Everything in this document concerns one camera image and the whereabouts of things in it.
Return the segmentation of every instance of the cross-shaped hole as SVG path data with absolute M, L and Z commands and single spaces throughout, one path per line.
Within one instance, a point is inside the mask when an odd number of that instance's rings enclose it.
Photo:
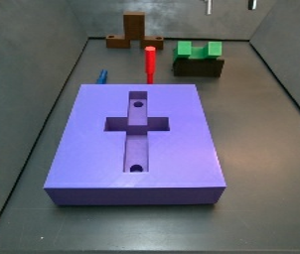
M 125 131 L 124 172 L 149 172 L 149 131 L 170 131 L 169 117 L 148 117 L 148 92 L 130 91 L 128 117 L 106 117 L 103 131 Z

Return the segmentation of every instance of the gray wall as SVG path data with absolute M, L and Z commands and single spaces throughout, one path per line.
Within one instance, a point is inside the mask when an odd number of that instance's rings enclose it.
M 122 34 L 124 11 L 146 12 L 146 35 L 165 38 L 249 40 L 276 0 L 215 0 L 207 16 L 203 0 L 69 0 L 90 37 Z
M 0 210 L 86 40 L 67 1 L 0 1 Z
M 300 106 L 300 0 L 279 0 L 251 43 Z

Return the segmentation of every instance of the gray floor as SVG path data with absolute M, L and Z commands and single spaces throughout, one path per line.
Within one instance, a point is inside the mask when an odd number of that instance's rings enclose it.
M 144 53 L 90 41 L 0 217 L 0 251 L 300 250 L 300 111 L 248 43 L 224 43 L 220 79 L 172 74 L 158 53 L 157 83 L 195 83 L 228 188 L 217 205 L 57 207 L 43 184 L 82 83 L 142 83 Z

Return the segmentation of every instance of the brown block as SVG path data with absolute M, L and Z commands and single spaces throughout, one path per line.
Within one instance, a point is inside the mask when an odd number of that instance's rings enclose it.
M 176 59 L 173 64 L 176 76 L 212 76 L 220 77 L 223 73 L 225 60 L 205 59 L 189 60 Z
M 145 37 L 145 13 L 124 13 L 124 33 L 129 40 L 142 40 Z
M 110 35 L 105 38 L 106 47 L 110 49 L 130 49 L 130 40 L 125 36 Z
M 145 36 L 145 39 L 141 40 L 141 49 L 153 46 L 157 50 L 164 50 L 164 42 L 165 38 L 161 36 Z

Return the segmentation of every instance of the red peg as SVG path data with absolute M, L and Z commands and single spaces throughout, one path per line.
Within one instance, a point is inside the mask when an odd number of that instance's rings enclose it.
M 145 48 L 145 72 L 148 74 L 146 83 L 154 83 L 154 72 L 156 72 L 156 48 Z

